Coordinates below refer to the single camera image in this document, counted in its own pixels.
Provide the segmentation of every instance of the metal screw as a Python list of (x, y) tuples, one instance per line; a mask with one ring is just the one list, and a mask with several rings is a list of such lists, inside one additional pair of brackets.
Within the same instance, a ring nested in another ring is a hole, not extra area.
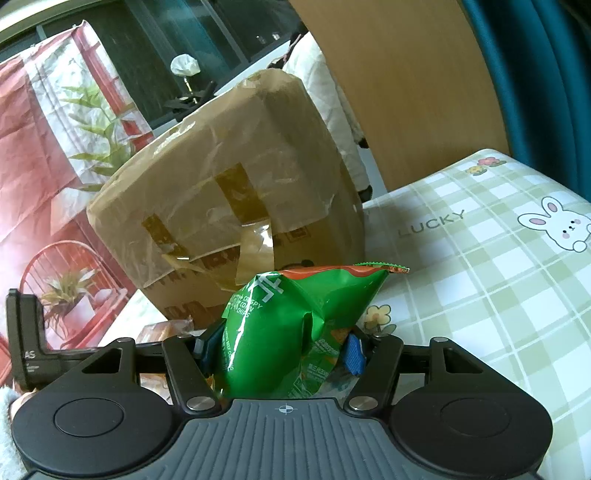
[(373, 397), (355, 397), (349, 401), (349, 407), (356, 411), (368, 411), (378, 406), (378, 401)]
[(216, 401), (212, 397), (193, 397), (187, 400), (187, 406), (191, 410), (206, 411), (216, 406)]

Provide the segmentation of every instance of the ribbed surface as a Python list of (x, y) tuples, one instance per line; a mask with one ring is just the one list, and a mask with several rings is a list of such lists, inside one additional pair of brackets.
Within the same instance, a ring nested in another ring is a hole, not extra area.
[(239, 400), (220, 417), (191, 420), (162, 457), (121, 478), (448, 480), (409, 462), (375, 420), (349, 417), (332, 400), (287, 404), (290, 413), (285, 401)]

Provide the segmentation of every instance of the rabbit face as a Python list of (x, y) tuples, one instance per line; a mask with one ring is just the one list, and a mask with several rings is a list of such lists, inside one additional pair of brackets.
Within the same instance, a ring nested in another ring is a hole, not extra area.
[(552, 197), (542, 199), (546, 215), (525, 213), (517, 220), (532, 230), (545, 231), (560, 248), (583, 252), (587, 249), (586, 240), (591, 234), (591, 219), (570, 210), (564, 210), (561, 203)]

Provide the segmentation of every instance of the cardboard box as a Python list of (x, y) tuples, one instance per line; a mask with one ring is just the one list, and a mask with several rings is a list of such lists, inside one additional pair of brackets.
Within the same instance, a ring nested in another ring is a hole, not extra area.
[(196, 328), (256, 273), (364, 260), (358, 194), (301, 81), (280, 70), (157, 138), (87, 212), (154, 305)]

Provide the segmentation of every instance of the checkered tablecloth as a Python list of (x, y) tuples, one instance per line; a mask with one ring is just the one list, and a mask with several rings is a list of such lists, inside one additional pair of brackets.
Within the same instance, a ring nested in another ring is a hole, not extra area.
[(364, 210), (367, 260), (411, 274), (391, 275), (360, 325), (453, 339), (550, 413), (540, 474), (591, 478), (591, 205), (482, 150)]

